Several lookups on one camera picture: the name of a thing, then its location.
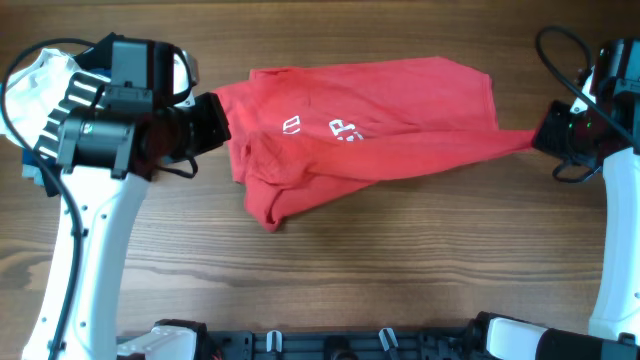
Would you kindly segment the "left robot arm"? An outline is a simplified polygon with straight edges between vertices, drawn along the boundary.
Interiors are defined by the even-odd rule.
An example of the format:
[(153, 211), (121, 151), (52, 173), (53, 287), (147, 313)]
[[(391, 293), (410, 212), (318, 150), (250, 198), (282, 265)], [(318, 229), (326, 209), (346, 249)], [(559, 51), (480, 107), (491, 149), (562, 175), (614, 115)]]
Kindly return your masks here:
[(59, 196), (59, 226), (26, 359), (205, 359), (199, 322), (162, 320), (119, 343), (116, 315), (134, 222), (158, 171), (220, 147), (230, 137), (219, 98), (194, 96), (195, 61), (165, 42), (110, 35), (69, 56), (52, 39), (27, 68), (3, 79), (9, 138)]

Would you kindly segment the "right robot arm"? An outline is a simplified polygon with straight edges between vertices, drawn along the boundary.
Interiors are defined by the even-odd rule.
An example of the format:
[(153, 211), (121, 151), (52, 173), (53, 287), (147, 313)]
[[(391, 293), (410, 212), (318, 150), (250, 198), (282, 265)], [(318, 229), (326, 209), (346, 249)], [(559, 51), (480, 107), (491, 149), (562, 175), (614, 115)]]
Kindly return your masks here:
[(535, 149), (560, 159), (558, 178), (582, 166), (584, 182), (602, 174), (607, 224), (602, 276), (585, 335), (547, 328), (495, 314), (470, 322), (466, 357), (486, 359), (636, 359), (639, 356), (639, 41), (605, 43), (577, 84), (536, 52), (549, 72), (575, 94), (574, 104), (555, 101), (535, 133)]

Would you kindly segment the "red printed t-shirt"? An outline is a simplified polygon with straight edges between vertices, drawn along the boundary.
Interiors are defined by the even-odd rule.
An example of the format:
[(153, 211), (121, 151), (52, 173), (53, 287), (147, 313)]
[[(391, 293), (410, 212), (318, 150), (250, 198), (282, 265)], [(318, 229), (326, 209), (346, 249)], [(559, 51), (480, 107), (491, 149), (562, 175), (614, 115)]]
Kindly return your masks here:
[(498, 124), (491, 78), (443, 57), (255, 69), (217, 91), (233, 179), (267, 231), (381, 181), (526, 151)]

